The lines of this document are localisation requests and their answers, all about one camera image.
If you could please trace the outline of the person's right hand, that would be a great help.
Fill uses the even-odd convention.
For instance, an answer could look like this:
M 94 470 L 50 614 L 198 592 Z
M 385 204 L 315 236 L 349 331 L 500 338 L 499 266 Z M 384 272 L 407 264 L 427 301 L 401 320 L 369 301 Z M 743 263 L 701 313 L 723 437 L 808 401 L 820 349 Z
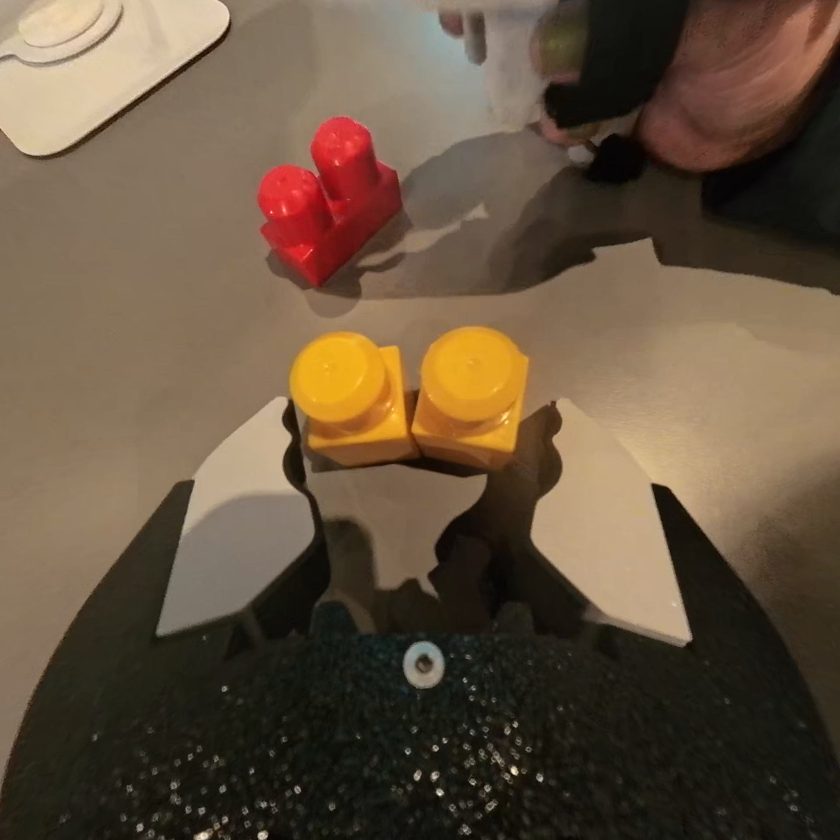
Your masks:
M 802 120 L 838 31 L 838 1 L 691 2 L 638 139 L 657 162 L 689 173 L 773 151 Z

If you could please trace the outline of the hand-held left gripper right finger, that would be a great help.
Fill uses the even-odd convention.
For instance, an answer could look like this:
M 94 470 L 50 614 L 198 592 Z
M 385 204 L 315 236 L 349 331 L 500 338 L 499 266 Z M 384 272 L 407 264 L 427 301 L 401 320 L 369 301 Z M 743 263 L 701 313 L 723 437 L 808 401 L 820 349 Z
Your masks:
M 586 600 L 584 619 L 675 647 L 692 632 L 652 483 L 570 399 L 556 402 L 558 482 L 537 502 L 531 540 Z

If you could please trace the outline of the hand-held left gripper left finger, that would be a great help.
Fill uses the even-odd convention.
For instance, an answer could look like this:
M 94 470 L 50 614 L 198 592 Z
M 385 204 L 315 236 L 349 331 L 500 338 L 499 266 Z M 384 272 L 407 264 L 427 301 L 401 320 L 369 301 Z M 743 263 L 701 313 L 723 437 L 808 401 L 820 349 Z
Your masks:
M 312 504 L 285 467 L 290 408 L 272 399 L 194 473 L 157 637 L 241 617 L 313 544 Z

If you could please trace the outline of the acrylic sign stand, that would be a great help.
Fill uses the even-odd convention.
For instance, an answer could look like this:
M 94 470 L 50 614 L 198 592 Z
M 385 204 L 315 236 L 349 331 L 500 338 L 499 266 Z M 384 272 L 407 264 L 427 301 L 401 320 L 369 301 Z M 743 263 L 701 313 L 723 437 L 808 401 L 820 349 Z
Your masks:
M 218 1 L 2 1 L 2 133 L 27 156 L 65 151 L 229 26 Z

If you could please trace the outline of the red two-stud block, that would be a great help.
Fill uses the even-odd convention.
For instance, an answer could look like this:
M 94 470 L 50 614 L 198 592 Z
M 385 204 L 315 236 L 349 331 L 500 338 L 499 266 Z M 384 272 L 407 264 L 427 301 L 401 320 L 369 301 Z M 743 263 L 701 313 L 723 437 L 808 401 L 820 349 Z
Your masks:
M 262 177 L 257 204 L 270 251 L 321 287 L 403 209 L 398 174 L 375 152 L 371 132 L 350 117 L 321 123 L 310 146 L 315 171 L 294 164 Z

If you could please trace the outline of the yellow one-stud block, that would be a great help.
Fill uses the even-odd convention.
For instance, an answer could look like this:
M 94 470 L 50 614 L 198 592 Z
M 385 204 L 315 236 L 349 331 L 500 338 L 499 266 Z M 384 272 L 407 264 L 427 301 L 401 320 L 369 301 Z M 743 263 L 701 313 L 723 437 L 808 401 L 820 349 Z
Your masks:
M 529 358 L 503 332 L 468 326 L 432 342 L 419 371 L 412 434 L 423 455 L 489 470 L 517 443 Z
M 414 459 L 414 398 L 401 351 L 358 332 L 328 332 L 290 368 L 290 398 L 309 451 L 346 468 Z

